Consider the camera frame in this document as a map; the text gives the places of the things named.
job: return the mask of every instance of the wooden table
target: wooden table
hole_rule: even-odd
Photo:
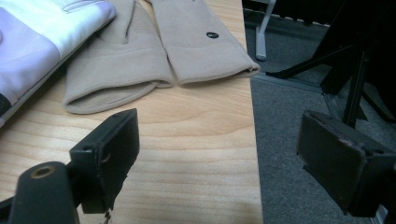
[[[207,0],[245,45],[240,0]],[[142,5],[152,15],[150,5]],[[69,149],[108,116],[137,108],[141,149],[111,212],[112,223],[262,223],[249,78],[156,89],[128,105],[81,116],[65,112],[60,69],[0,129],[0,200],[18,176]],[[100,223],[104,215],[84,215]]]

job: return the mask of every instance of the stand leg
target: stand leg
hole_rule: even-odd
[[[345,54],[345,53],[349,52],[350,50],[352,50],[352,48],[353,48],[353,46],[349,45],[349,46],[343,47],[341,49],[336,49],[326,55],[323,55],[323,56],[320,56],[317,58],[312,58],[312,59],[307,60],[303,63],[294,65],[293,67],[288,68],[286,70],[283,70],[280,72],[275,72],[275,73],[267,72],[266,75],[270,76],[270,77],[278,77],[278,78],[283,78],[283,79],[293,77],[297,74],[302,73],[303,71],[306,71],[310,68],[313,68],[313,67],[318,66],[322,63],[326,63],[327,61],[330,61],[336,57],[339,57],[340,55]]]
[[[366,74],[368,57],[363,51],[359,57],[355,74],[352,76],[349,94],[346,102],[346,110],[344,112],[343,122],[355,128],[356,118],[358,116],[359,104],[361,102],[361,93],[363,92],[364,79]]]
[[[265,29],[267,28],[268,21],[270,20],[275,3],[276,0],[270,0],[267,9],[265,10],[264,19],[262,19],[262,25],[260,27],[256,27],[256,59],[259,61],[265,61],[267,59],[264,33]]]

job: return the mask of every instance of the fabric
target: fabric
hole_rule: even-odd
[[[99,0],[0,1],[1,100],[15,105],[115,15],[113,5]]]
[[[204,0],[147,0],[180,84],[260,71]]]
[[[91,114],[136,100],[173,76],[149,14],[136,1],[111,0],[117,16],[93,36],[67,69],[64,106]]]

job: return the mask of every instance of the light wood surface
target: light wood surface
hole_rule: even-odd
[[[241,1],[207,3],[245,45]],[[112,223],[262,223],[249,78],[157,89],[88,116],[65,112],[64,89],[60,70],[0,129],[0,200],[13,196],[23,171],[45,161],[68,163],[69,149],[104,119],[137,108],[140,154]],[[79,218],[104,221],[80,211]]]

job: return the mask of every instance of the beige glove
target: beige glove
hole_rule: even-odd
[[[181,84],[260,71],[205,0],[147,0]]]
[[[91,114],[125,105],[155,87],[172,86],[172,73],[149,14],[135,0],[111,0],[116,19],[81,48],[67,69],[64,106]]]

